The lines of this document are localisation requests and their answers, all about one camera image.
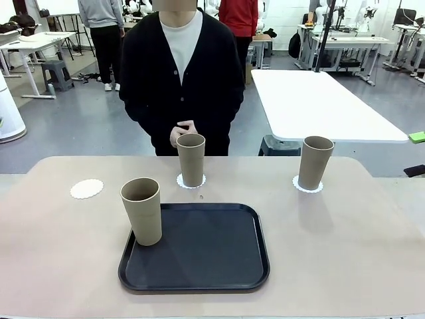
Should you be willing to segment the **person's right forearm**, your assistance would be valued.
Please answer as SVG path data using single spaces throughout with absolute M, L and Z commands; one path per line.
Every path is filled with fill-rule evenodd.
M 169 140 L 173 125 L 164 122 L 158 114 L 151 110 L 146 97 L 122 85 L 120 99 L 124 102 L 128 116 L 137 122 L 151 138 Z

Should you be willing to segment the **black plastic stool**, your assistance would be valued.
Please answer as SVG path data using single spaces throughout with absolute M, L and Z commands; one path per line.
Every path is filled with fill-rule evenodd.
M 259 156 L 300 156 L 301 144 L 299 142 L 281 141 L 273 135 L 265 135 L 262 138 Z

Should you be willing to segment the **black monitor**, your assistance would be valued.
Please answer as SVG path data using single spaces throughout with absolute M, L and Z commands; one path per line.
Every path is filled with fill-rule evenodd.
M 394 25 L 413 25 L 416 20 L 416 10 L 398 8 L 394 17 Z

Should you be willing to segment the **black backpack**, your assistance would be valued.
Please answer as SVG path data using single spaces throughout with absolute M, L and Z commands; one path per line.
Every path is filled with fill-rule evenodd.
M 288 54 L 292 58 L 298 59 L 300 51 L 301 51 L 301 37 L 299 32 L 297 31 L 290 39 L 290 42 L 288 45 Z

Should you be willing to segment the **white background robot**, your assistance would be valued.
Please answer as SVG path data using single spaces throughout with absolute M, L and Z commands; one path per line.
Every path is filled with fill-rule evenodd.
M 374 18 L 379 7 L 377 5 L 367 5 L 361 9 L 361 20 L 359 23 L 359 32 L 367 33 L 370 31 L 370 22 Z

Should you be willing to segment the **white scalloped paper coaster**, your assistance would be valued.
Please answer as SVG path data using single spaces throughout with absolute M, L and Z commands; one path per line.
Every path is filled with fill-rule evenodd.
M 299 179 L 299 176 L 298 175 L 295 176 L 292 179 L 292 183 L 293 183 L 294 187 L 301 192 L 304 192 L 304 193 L 319 193 L 320 191 L 323 190 L 323 183 L 321 181 L 319 182 L 319 185 L 317 186 L 317 188 L 315 188 L 315 189 L 305 189 L 305 188 L 302 188 L 299 185 L 298 179 Z
M 177 176 L 177 178 L 176 178 L 176 182 L 177 182 L 177 184 L 180 186 L 180 187 L 182 187 L 182 188 L 185 188 L 185 189 L 196 189 L 196 188 L 200 188 L 201 186 L 203 186 L 204 184 L 205 184 L 205 182 L 206 182 L 206 176 L 205 176 L 205 174 L 203 174 L 203 180 L 202 180 L 202 182 L 201 182 L 201 184 L 200 185 L 198 185 L 198 186 L 187 186 L 187 185 L 185 185 L 184 184 L 184 181 L 183 181 L 183 174 L 182 173 L 180 173 L 178 176 Z
M 99 179 L 85 179 L 79 181 L 70 189 L 70 196 L 74 199 L 88 199 L 99 194 L 104 183 Z

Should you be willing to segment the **person's left forearm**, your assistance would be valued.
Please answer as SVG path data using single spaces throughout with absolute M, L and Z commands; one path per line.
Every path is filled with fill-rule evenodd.
M 198 133 L 207 136 L 227 136 L 243 102 L 243 91 L 207 98 L 194 119 Z

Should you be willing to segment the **person in grey hoodie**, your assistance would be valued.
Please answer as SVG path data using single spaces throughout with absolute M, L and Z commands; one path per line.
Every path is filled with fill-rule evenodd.
M 120 90 L 124 21 L 118 0 L 78 0 L 80 18 L 90 30 L 104 90 Z

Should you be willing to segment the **tan paper cup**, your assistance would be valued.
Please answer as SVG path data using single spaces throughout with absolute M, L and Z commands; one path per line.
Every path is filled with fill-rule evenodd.
M 162 238 L 160 186 L 154 179 L 141 177 L 128 181 L 120 190 L 136 241 L 152 246 Z
M 334 147 L 331 140 L 321 136 L 304 139 L 298 174 L 298 185 L 302 189 L 313 191 L 319 188 Z
M 188 133 L 177 138 L 177 151 L 183 183 L 187 187 L 198 187 L 203 183 L 205 138 L 200 134 Z

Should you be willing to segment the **person in red top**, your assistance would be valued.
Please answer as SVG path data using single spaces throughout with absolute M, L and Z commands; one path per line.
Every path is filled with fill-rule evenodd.
M 220 0 L 219 21 L 224 23 L 236 39 L 238 57 L 246 82 L 246 57 L 258 24 L 258 0 Z

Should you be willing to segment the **white desk with monitor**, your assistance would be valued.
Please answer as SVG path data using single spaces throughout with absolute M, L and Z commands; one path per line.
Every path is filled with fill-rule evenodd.
M 395 24 L 398 38 L 383 64 L 391 70 L 403 70 L 425 84 L 425 26 Z

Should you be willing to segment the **black vertical pole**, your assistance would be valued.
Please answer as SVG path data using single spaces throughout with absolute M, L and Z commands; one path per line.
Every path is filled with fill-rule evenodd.
M 320 69 L 321 69 L 321 63 L 322 63 L 323 57 L 324 57 L 324 51 L 325 51 L 325 47 L 326 47 L 326 44 L 327 44 L 327 38 L 328 38 L 329 30 L 331 28 L 331 24 L 332 24 L 332 21 L 333 21 L 333 12 L 335 10 L 336 1 L 337 0 L 331 0 L 331 5 L 329 6 L 324 33 L 323 33 L 323 36 L 321 38 L 321 41 L 318 42 L 319 53 L 317 55 L 316 67 L 315 67 L 314 72 L 320 72 Z

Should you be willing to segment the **brown-topped side table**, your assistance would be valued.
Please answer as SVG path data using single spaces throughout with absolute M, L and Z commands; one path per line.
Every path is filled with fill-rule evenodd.
M 256 69 L 267 69 L 270 66 L 264 63 L 264 52 L 272 44 L 272 37 L 267 34 L 258 34 L 253 36 L 250 44 L 250 50 L 252 51 L 251 61 L 254 62 Z

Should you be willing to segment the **grey plastic stool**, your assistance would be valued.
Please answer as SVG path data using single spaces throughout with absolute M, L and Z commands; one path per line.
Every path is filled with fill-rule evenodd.
M 73 80 L 63 60 L 48 60 L 41 64 L 46 91 L 51 84 L 55 90 L 66 92 L 74 87 Z

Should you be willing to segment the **person's right hand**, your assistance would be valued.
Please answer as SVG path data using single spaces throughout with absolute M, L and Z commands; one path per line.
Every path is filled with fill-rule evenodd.
M 169 139 L 174 148 L 177 148 L 177 139 L 184 134 L 197 134 L 195 123 L 192 120 L 177 122 L 171 130 Z

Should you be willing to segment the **dark brown bag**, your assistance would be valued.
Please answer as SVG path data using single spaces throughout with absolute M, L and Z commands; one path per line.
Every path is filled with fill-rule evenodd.
M 35 20 L 30 15 L 22 13 L 12 16 L 7 23 L 0 24 L 0 34 L 20 29 L 21 34 L 27 37 L 33 35 L 36 28 Z

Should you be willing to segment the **person in black cardigan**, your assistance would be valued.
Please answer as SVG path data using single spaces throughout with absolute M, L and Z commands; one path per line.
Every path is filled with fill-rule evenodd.
M 173 127 L 194 121 L 207 98 L 238 91 L 244 96 L 236 41 L 226 25 L 200 10 L 197 0 L 152 0 L 152 6 L 124 37 L 121 86 L 146 97 Z M 227 156 L 229 134 L 202 135 L 206 155 Z M 170 139 L 150 139 L 158 156 L 177 155 Z

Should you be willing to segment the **black plastic tray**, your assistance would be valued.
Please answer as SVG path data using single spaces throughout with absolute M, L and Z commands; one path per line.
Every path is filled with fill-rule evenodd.
M 144 247 L 129 234 L 119 267 L 133 292 L 250 292 L 270 274 L 260 217 L 242 203 L 163 203 L 163 235 Z

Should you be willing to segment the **white height-adjustable desk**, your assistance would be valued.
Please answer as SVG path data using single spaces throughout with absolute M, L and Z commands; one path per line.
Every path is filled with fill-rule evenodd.
M 55 41 L 55 42 L 50 42 L 50 41 L 42 41 L 42 42 L 22 42 L 20 41 L 18 38 L 17 40 L 14 40 L 10 43 L 4 44 L 0 46 L 0 51 L 2 50 L 18 50 L 19 52 L 19 56 L 21 58 L 21 61 L 23 63 L 25 72 L 27 73 L 29 82 L 31 84 L 31 87 L 33 89 L 33 94 L 27 94 L 27 95 L 22 95 L 22 98 L 32 98 L 32 99 L 47 99 L 47 100 L 54 100 L 55 98 L 53 98 L 51 95 L 42 95 L 40 94 L 36 82 L 34 80 L 33 74 L 27 64 L 27 60 L 26 60 L 26 56 L 31 54 L 31 53 L 36 53 L 37 51 L 43 51 L 46 50 L 50 47 L 56 47 L 58 49 L 58 51 L 60 53 L 62 53 L 62 45 L 61 43 L 64 40 L 61 41 Z

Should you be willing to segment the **white curved board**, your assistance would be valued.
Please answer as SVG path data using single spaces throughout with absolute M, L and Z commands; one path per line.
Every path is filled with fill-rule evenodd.
M 39 32 L 30 36 L 19 35 L 18 39 L 22 42 L 42 42 L 42 41 L 61 41 L 74 36 L 75 32 Z

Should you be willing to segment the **white cylindrical pedestal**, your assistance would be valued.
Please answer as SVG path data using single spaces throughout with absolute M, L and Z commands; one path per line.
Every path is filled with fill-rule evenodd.
M 0 71 L 0 144 L 22 138 L 27 128 Z

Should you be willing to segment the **long white workbench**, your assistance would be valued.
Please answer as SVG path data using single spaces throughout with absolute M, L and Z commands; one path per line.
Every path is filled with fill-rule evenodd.
M 317 60 L 313 65 L 312 70 L 314 72 L 319 72 L 323 70 L 324 72 L 339 72 L 340 60 L 342 57 L 343 51 L 349 50 L 359 50 L 364 51 L 363 61 L 359 67 L 359 70 L 354 72 L 354 75 L 359 77 L 361 80 L 366 82 L 371 86 L 375 86 L 375 82 L 372 81 L 371 76 L 373 74 L 373 70 L 375 68 L 376 61 L 381 53 L 382 46 L 391 46 L 394 43 L 386 39 L 384 37 L 320 37 L 314 36 L 313 40 L 317 42 L 316 50 L 317 50 Z M 324 52 L 328 51 L 338 51 L 337 59 L 335 61 L 335 70 L 331 70 L 330 68 L 325 68 L 321 66 L 321 61 L 323 60 Z M 371 52 L 375 52 L 373 56 L 373 61 L 371 63 L 370 69 L 366 71 L 365 67 L 367 61 L 369 59 L 369 54 Z

